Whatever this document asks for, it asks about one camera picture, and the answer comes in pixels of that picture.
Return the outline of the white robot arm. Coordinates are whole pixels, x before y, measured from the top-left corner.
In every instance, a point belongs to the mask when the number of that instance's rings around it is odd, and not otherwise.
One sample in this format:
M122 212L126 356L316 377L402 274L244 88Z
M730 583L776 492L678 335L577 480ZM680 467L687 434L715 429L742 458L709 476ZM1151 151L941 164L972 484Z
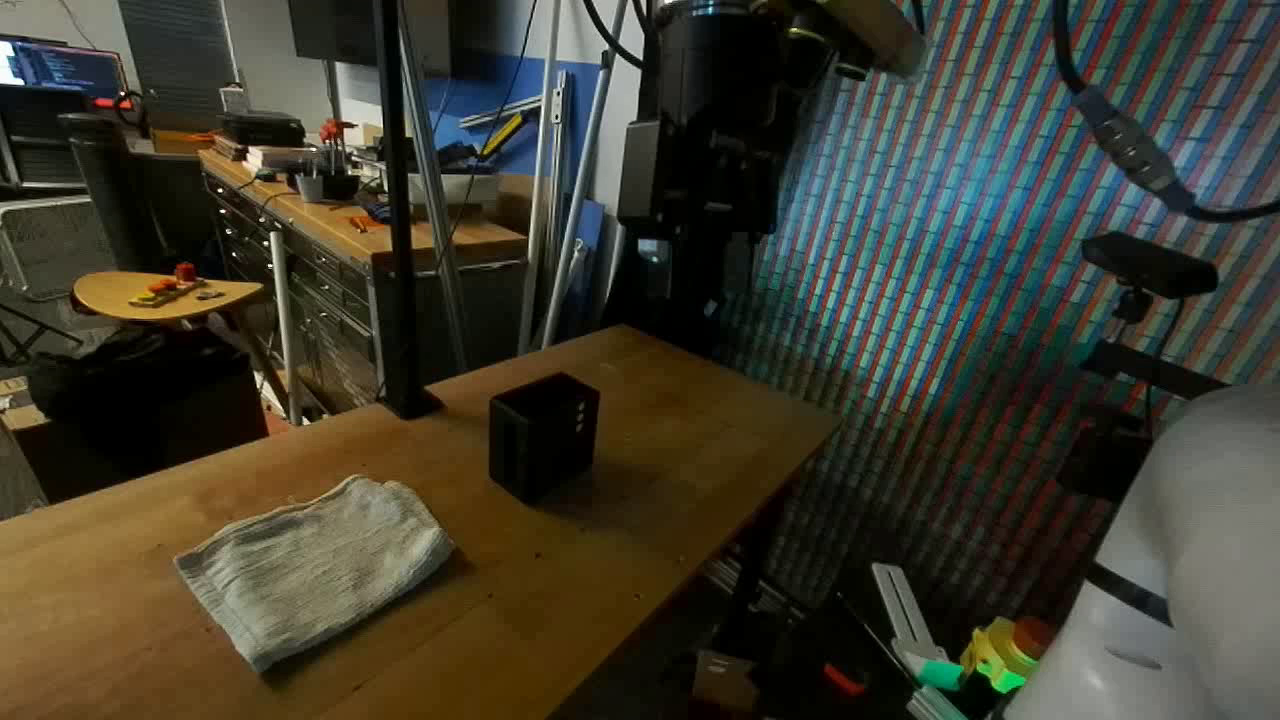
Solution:
M1004 720L1280 720L1280 389L1190 399Z

